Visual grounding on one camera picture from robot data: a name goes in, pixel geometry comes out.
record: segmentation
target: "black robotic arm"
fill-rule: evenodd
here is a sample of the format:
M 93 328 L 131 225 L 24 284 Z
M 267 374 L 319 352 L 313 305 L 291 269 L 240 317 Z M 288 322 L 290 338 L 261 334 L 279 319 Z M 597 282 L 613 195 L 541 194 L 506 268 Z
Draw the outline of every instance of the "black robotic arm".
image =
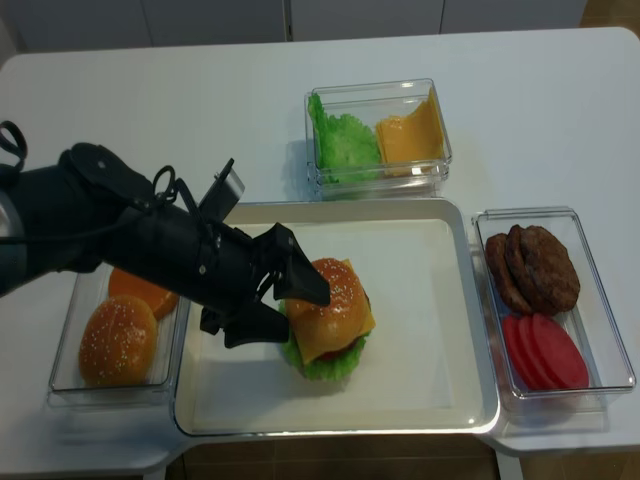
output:
M 251 238 L 223 223 L 244 191 L 233 160 L 196 205 L 172 167 L 152 183 L 102 146 L 79 143 L 57 165 L 22 172 L 26 142 L 3 122 L 0 148 L 18 157 L 0 165 L 0 296 L 104 261 L 202 304 L 201 329 L 223 329 L 228 348 L 288 339 L 286 318 L 261 302 L 272 286 L 275 299 L 329 304 L 327 282 L 291 230 L 275 224 Z M 163 175 L 168 186 L 155 192 Z M 173 205 L 178 195 L 187 211 Z

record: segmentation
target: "tomato slice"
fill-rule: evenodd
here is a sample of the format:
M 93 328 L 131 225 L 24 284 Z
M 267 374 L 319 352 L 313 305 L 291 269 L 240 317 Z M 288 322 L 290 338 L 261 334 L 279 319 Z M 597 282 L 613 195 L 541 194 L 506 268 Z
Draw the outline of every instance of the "tomato slice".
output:
M 522 342 L 522 355 L 531 367 L 531 374 L 535 378 L 539 390 L 553 390 L 560 388 L 560 384 L 553 380 L 547 373 L 540 359 L 540 353 L 531 338 L 531 317 L 523 317 L 518 322 L 518 337 Z
M 349 345 L 347 345 L 346 347 L 340 349 L 340 350 L 335 350 L 333 352 L 326 352 L 323 353 L 322 355 L 320 355 L 318 357 L 319 360 L 324 360 L 325 362 L 329 362 L 331 360 L 333 360 L 334 358 L 338 358 L 340 355 L 342 355 L 343 353 L 347 353 L 349 350 L 351 350 L 356 343 L 358 343 L 358 340 L 360 340 L 360 337 L 356 337 L 356 339 L 351 342 Z
M 518 323 L 522 322 L 522 319 L 518 319 L 513 315 L 509 315 L 502 322 L 502 330 L 504 332 L 504 341 L 507 344 L 507 353 L 515 368 L 516 372 L 529 388 L 529 390 L 540 390 L 542 387 L 532 374 L 531 366 L 528 359 L 524 358 L 524 351 L 522 348 L 522 342 L 518 334 Z
M 560 325 L 536 313 L 531 320 L 531 339 L 542 366 L 559 388 L 589 386 L 584 359 Z

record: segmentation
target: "cheese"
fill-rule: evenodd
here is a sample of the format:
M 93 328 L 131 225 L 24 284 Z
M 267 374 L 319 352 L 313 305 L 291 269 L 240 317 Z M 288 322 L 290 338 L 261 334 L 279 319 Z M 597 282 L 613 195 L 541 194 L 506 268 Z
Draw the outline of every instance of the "cheese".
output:
M 343 260 L 342 263 L 346 264 L 351 270 L 353 270 L 353 265 L 351 265 L 351 262 L 348 259 Z M 364 319 L 364 322 L 362 323 L 362 327 L 360 327 L 360 333 L 358 333 L 358 337 L 361 337 L 362 335 L 366 335 L 371 330 L 373 330 L 375 326 L 376 326 L 376 321 L 373 318 L 373 314 L 371 313 L 371 308 L 369 308 L 369 313 Z M 300 350 L 302 363 L 305 365 L 312 362 L 319 356 L 327 353 L 325 350 L 316 348 L 315 345 L 301 342 L 297 337 L 296 337 L 296 340 L 298 340 L 298 349 Z
M 386 164 L 442 158 L 444 135 L 433 92 L 409 115 L 393 115 L 378 122 L 376 137 Z

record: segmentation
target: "brown patty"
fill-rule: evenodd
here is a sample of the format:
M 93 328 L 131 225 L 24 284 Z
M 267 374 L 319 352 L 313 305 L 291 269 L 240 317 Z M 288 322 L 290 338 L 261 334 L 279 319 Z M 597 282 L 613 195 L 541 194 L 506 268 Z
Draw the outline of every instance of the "brown patty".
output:
M 507 261 L 509 271 L 520 293 L 522 293 L 536 312 L 555 315 L 558 313 L 558 309 L 538 291 L 524 264 L 522 250 L 520 249 L 521 232 L 522 227 L 520 225 L 514 225 L 511 227 L 511 230 L 509 230 L 509 235 L 507 236 L 505 260 Z
M 538 291 L 561 312 L 571 310 L 580 280 L 564 245 L 543 227 L 531 226 L 522 231 L 520 248 Z
M 487 258 L 487 264 L 489 270 L 493 275 L 493 281 L 498 289 L 500 298 L 514 312 L 521 313 L 523 315 L 531 315 L 533 310 L 522 296 L 520 290 L 513 281 L 511 272 L 507 267 L 505 260 L 505 248 L 507 243 L 507 236 L 504 233 L 499 233 L 493 237 L 489 237 L 487 240 L 487 246 L 485 248 L 485 255 Z

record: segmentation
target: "sesame seed bun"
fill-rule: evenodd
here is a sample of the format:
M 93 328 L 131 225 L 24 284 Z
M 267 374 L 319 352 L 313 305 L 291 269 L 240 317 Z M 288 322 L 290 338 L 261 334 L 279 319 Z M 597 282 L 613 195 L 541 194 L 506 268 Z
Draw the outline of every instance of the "sesame seed bun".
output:
M 360 280 L 348 265 L 335 258 L 312 263 L 329 282 L 331 303 L 319 307 L 301 300 L 287 300 L 285 308 L 298 344 L 311 346 L 321 355 L 351 345 L 370 310 Z
M 156 351 L 157 322 L 143 300 L 111 297 L 93 312 L 78 352 L 89 386 L 143 383 Z

